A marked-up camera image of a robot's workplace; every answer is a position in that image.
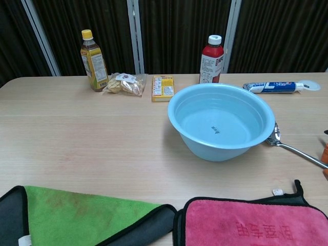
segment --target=curtain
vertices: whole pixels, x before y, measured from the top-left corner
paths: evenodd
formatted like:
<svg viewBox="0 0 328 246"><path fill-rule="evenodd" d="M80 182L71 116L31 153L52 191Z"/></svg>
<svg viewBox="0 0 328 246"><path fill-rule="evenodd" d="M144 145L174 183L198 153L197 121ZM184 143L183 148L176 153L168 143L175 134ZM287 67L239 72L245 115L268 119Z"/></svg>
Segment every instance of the curtain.
<svg viewBox="0 0 328 246"><path fill-rule="evenodd" d="M139 0L147 73L199 73L211 34L227 29L231 0Z"/></svg>
<svg viewBox="0 0 328 246"><path fill-rule="evenodd" d="M324 72L327 0L242 0L229 73Z"/></svg>
<svg viewBox="0 0 328 246"><path fill-rule="evenodd" d="M0 2L0 87L25 76L51 76L21 0Z"/></svg>
<svg viewBox="0 0 328 246"><path fill-rule="evenodd" d="M80 55L83 29L91 29L109 74L135 73L126 1L33 2L62 75L86 75Z"/></svg>

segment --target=yellow bottle cap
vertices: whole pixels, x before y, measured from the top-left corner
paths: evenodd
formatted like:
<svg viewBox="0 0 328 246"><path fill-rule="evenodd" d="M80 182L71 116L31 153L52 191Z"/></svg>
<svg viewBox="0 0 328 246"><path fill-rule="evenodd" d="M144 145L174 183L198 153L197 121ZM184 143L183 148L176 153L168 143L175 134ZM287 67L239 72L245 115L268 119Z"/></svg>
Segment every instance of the yellow bottle cap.
<svg viewBox="0 0 328 246"><path fill-rule="evenodd" d="M82 38L83 40L93 39L91 30L90 29L82 30Z"/></svg>

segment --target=plastic bag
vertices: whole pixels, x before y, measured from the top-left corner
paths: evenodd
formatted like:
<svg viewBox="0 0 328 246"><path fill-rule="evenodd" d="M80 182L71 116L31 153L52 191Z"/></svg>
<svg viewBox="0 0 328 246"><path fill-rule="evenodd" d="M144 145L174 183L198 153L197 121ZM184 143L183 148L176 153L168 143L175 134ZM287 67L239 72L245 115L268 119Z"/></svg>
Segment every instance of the plastic bag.
<svg viewBox="0 0 328 246"><path fill-rule="evenodd" d="M113 73L109 76L108 84L103 91L115 94L142 96L146 82L146 74L131 75L127 73Z"/></svg>

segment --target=spoon handle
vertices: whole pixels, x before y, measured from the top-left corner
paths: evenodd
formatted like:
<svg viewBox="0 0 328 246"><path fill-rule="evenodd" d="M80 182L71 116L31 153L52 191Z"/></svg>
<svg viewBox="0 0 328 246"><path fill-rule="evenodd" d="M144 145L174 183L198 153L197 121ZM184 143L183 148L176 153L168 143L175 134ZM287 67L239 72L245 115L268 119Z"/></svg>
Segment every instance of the spoon handle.
<svg viewBox="0 0 328 246"><path fill-rule="evenodd" d="M285 145L283 143L279 143L279 144L277 144L277 146L283 147L284 149L287 149L289 151L292 151L292 152L294 152L294 153L296 153L296 154L304 157L305 159L308 159L308 160L312 161L314 164L316 164L316 165L318 165L318 166L320 166L322 168L328 168L328 166L325 165L323 162L319 161L318 159L316 159L316 158L314 158L314 157L312 157L312 156L310 156L308 154L305 154L304 152L302 152L302 151L300 151L298 149L295 149L292 146Z"/></svg>

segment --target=yellow box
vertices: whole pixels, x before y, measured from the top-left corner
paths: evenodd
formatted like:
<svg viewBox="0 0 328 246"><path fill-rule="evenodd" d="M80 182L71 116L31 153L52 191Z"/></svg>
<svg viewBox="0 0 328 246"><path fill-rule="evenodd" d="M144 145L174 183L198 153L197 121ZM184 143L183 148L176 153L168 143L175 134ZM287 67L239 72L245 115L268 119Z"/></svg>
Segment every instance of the yellow box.
<svg viewBox="0 0 328 246"><path fill-rule="evenodd" d="M152 101L169 101L174 96L173 76L154 75Z"/></svg>

